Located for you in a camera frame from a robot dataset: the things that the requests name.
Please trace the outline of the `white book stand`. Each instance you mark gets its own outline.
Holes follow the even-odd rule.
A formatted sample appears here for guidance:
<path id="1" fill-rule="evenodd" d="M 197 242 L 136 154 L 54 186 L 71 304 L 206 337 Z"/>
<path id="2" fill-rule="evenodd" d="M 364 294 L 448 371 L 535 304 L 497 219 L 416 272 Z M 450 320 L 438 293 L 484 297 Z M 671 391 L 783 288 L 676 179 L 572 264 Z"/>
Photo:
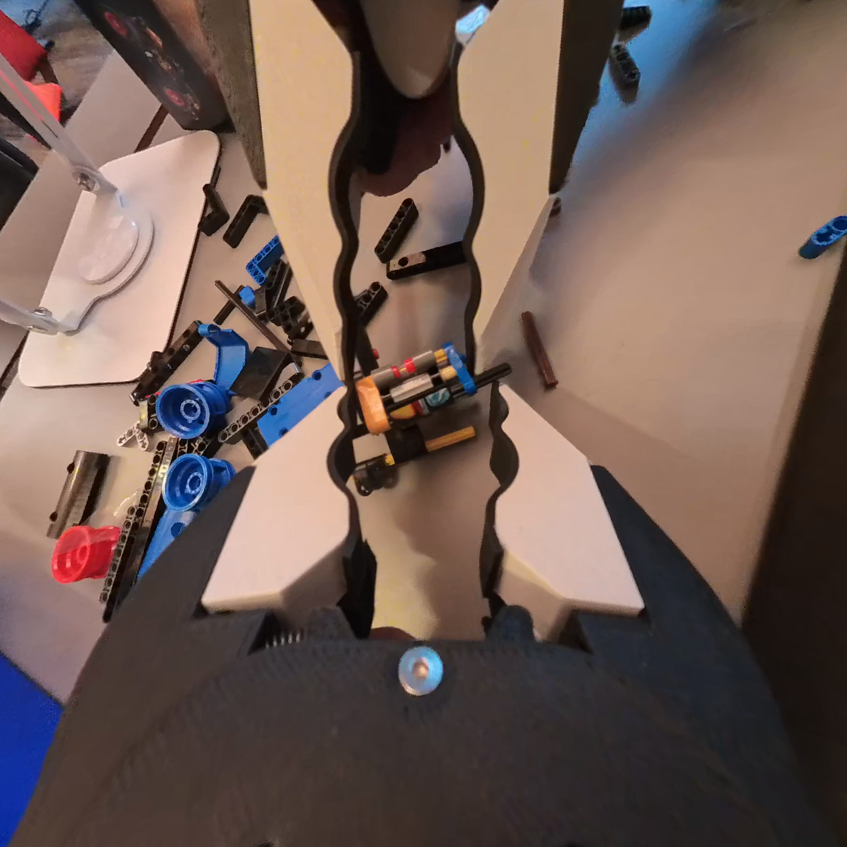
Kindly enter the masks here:
<path id="1" fill-rule="evenodd" d="M 194 131 L 98 166 L 1 60 L 2 93 L 82 192 L 36 308 L 2 299 L 28 334 L 18 376 L 34 389 L 127 384 L 169 342 L 220 155 Z"/>

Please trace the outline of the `blue toy wheel hub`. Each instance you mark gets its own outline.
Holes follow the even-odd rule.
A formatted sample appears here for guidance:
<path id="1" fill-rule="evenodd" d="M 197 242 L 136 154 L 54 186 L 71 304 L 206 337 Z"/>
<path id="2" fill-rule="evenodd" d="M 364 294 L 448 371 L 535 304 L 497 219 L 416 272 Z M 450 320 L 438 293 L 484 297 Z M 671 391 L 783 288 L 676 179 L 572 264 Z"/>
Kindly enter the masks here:
<path id="1" fill-rule="evenodd" d="M 170 465 L 163 498 L 169 511 L 200 512 L 236 476 L 227 460 L 185 454 Z"/>
<path id="2" fill-rule="evenodd" d="M 231 397 L 210 380 L 168 386 L 156 398 L 157 419 L 171 435 L 193 439 L 224 425 Z"/>

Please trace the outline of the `grey desk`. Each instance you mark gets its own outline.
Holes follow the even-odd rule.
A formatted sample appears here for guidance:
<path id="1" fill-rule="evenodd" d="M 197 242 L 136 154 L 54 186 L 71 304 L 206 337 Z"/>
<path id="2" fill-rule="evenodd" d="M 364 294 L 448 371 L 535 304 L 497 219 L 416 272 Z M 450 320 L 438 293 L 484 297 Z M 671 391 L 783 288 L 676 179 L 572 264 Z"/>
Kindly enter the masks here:
<path id="1" fill-rule="evenodd" d="M 648 3 L 639 90 L 605 75 L 497 360 L 738 622 L 840 265 L 841 247 L 797 251 L 845 214 L 845 2 Z M 555 389 L 528 359 L 524 310 Z M 60 701 L 101 633 L 100 583 L 54 581 L 45 521 L 75 451 L 111 451 L 129 425 L 128 393 L 16 381 L 2 400 L 2 654 Z M 447 425 L 480 426 L 475 442 L 360 501 L 377 626 L 481 637 L 488 393 Z"/>

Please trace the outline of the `black curved toy panel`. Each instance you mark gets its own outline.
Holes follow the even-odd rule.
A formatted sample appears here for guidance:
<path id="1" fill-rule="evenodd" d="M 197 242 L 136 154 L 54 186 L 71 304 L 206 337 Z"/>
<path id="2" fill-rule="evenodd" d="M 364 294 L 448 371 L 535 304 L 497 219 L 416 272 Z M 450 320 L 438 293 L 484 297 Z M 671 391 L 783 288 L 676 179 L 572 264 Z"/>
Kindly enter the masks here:
<path id="1" fill-rule="evenodd" d="M 84 524 L 100 496 L 112 457 L 78 450 L 67 466 L 66 479 L 49 516 L 48 539 L 57 540 L 68 528 Z"/>

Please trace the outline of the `brown toy axle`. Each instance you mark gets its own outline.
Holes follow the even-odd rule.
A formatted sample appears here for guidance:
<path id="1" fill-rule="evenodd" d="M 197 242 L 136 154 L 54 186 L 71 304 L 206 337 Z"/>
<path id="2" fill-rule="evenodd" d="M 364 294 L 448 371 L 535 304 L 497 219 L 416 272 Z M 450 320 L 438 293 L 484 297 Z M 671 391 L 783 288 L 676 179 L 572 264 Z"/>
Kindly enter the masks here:
<path id="1" fill-rule="evenodd" d="M 553 390 L 558 385 L 558 379 L 541 338 L 535 315 L 530 311 L 521 312 L 520 321 L 524 342 L 535 364 L 541 383 L 545 390 Z"/>

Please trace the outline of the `toy brick assembly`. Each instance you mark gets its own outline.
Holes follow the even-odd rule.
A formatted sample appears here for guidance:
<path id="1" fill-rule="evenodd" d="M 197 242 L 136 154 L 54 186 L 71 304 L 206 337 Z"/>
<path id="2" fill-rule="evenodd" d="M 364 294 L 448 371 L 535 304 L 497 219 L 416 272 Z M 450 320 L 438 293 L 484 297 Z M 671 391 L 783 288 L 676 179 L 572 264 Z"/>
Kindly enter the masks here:
<path id="1" fill-rule="evenodd" d="M 426 437 L 420 429 L 420 419 L 442 412 L 460 400 L 471 398 L 461 393 L 460 386 L 455 383 L 451 385 L 442 379 L 454 375 L 447 368 L 446 355 L 442 349 L 444 344 L 408 357 L 401 364 L 379 367 L 356 381 L 361 427 L 369 435 L 383 436 L 387 445 L 385 452 L 356 464 L 352 480 L 359 495 L 369 496 L 394 486 L 399 467 L 436 451 L 476 439 L 474 426 L 455 429 L 432 438 Z M 466 356 L 461 355 L 478 387 L 472 397 L 483 387 L 491 386 L 513 371 L 511 364 L 501 363 L 475 375 Z"/>

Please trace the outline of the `blue curved toy panel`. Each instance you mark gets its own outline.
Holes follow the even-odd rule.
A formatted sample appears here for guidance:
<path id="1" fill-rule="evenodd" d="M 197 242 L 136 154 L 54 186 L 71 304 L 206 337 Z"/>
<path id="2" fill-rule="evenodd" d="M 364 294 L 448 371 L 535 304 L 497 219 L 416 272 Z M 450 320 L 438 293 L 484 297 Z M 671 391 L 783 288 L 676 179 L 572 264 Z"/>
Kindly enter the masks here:
<path id="1" fill-rule="evenodd" d="M 249 344 L 235 330 L 221 328 L 216 323 L 202 323 L 197 330 L 216 349 L 213 382 L 232 394 L 232 387 L 246 366 Z"/>

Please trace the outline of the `person's right hand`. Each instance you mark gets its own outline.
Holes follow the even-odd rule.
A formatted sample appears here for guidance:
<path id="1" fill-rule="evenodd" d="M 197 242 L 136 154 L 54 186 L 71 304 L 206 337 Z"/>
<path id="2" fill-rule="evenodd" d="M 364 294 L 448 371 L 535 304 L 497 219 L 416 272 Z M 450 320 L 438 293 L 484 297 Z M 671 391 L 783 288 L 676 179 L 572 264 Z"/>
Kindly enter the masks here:
<path id="1" fill-rule="evenodd" d="M 451 137 L 451 94 L 449 79 L 445 79 L 429 96 L 405 102 L 389 166 L 382 174 L 362 170 L 362 192 L 392 196 L 405 191 L 418 175 L 438 164 L 442 146 Z"/>

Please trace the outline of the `blue flat toy panel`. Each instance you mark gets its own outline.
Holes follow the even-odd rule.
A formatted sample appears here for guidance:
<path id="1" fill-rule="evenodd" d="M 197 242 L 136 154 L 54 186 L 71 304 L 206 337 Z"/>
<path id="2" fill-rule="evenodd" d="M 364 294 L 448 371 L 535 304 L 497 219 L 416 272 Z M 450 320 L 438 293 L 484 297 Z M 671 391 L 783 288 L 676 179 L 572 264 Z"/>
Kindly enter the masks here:
<path id="1" fill-rule="evenodd" d="M 332 364 L 304 376 L 259 416 L 257 429 L 265 445 L 270 448 L 342 387 Z"/>

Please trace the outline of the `heap of black blue beams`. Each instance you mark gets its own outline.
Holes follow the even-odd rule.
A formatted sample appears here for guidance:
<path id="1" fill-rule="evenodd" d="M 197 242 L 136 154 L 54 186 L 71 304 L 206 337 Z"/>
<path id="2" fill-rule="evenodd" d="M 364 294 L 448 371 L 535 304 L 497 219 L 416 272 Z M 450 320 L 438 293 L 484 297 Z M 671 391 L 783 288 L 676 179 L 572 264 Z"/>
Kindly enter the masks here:
<path id="1" fill-rule="evenodd" d="M 323 359 L 321 344 L 310 341 L 312 322 L 305 304 L 288 296 L 293 274 L 284 259 L 278 237 L 260 251 L 247 266 L 256 288 L 235 293 L 239 305 L 228 304 L 215 321 L 223 329 L 235 330 L 250 347 L 246 366 L 232 387 L 231 406 L 224 425 L 193 439 L 180 439 L 160 425 L 156 398 L 162 389 L 199 380 L 213 381 L 216 349 L 203 339 L 194 322 L 169 348 L 155 353 L 150 367 L 133 394 L 140 402 L 141 419 L 118 440 L 119 446 L 135 442 L 143 449 L 154 441 L 154 453 L 143 487 L 126 511 L 111 567 L 103 579 L 100 602 L 102 620 L 108 622 L 135 585 L 136 575 L 159 519 L 167 507 L 164 480 L 171 463 L 185 454 L 217 458 L 224 446 L 242 444 L 251 457 L 259 458 L 269 448 L 257 429 L 257 420 L 306 375 L 298 364 L 301 357 Z"/>

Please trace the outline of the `red toy wheel hub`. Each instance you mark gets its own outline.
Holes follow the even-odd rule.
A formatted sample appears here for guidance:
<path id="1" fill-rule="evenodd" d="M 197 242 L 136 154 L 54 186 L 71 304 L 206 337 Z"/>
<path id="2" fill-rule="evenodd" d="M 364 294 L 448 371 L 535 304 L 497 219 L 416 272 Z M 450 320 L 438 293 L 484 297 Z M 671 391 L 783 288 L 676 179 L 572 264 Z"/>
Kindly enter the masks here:
<path id="1" fill-rule="evenodd" d="M 52 577 L 61 585 L 105 578 L 120 535 L 117 526 L 76 525 L 66 529 L 52 551 Z"/>

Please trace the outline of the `black angled toy beam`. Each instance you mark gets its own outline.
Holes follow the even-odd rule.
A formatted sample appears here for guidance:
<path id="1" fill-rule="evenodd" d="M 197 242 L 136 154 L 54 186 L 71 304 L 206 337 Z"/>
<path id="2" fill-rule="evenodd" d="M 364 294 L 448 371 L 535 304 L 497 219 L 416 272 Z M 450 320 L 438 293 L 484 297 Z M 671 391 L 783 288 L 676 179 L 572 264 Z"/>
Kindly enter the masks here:
<path id="1" fill-rule="evenodd" d="M 256 217 L 268 213 L 268 207 L 263 196 L 257 194 L 245 196 L 235 215 L 228 223 L 223 235 L 224 243 L 232 249 L 238 248 Z"/>
<path id="2" fill-rule="evenodd" d="M 202 192 L 204 205 L 197 230 L 202 235 L 211 237 L 227 226 L 230 215 L 215 185 L 206 183 Z"/>

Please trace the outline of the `blue toy connector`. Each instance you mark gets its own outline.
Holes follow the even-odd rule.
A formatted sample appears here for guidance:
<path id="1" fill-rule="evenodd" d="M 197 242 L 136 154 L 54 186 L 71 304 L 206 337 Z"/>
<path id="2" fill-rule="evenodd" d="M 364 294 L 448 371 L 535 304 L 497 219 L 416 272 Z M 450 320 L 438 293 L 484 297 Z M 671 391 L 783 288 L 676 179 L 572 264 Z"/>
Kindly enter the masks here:
<path id="1" fill-rule="evenodd" d="M 825 225 L 816 229 L 798 249 L 798 256 L 804 260 L 819 258 L 822 254 L 846 237 L 846 215 L 831 218 Z"/>
<path id="2" fill-rule="evenodd" d="M 443 377 L 442 379 L 445 382 L 449 382 L 451 385 L 453 383 L 456 386 L 461 387 L 461 393 L 464 396 L 472 397 L 477 391 L 478 387 L 474 381 L 473 376 L 468 371 L 465 358 L 457 351 L 455 346 L 450 342 L 447 342 L 442 347 L 444 354 L 446 355 L 447 368 L 450 368 L 450 372 L 454 375 L 448 377 Z"/>

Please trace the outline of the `black short toy beam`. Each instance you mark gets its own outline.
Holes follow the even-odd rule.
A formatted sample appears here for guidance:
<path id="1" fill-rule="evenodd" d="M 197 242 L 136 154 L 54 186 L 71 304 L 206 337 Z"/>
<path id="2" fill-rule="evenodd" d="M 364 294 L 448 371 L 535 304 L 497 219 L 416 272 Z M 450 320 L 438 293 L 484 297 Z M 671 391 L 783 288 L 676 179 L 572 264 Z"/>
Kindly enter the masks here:
<path id="1" fill-rule="evenodd" d="M 379 262 L 387 265 L 397 256 L 398 250 L 418 221 L 418 216 L 416 202 L 413 198 L 406 197 L 375 245 L 375 256 Z"/>

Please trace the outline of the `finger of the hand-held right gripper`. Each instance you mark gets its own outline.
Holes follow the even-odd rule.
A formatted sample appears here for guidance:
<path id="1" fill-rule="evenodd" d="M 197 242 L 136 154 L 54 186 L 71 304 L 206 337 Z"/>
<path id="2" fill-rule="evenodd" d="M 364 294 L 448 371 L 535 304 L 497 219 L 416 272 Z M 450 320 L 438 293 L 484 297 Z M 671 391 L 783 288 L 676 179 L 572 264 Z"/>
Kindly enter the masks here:
<path id="1" fill-rule="evenodd" d="M 506 349 L 552 207 L 550 172 L 563 1 L 500 2 L 457 58 L 455 130 L 472 180 L 468 365 Z"/>
<path id="2" fill-rule="evenodd" d="M 265 200 L 329 361 L 352 387 L 362 57 L 309 1 L 250 1 Z"/>

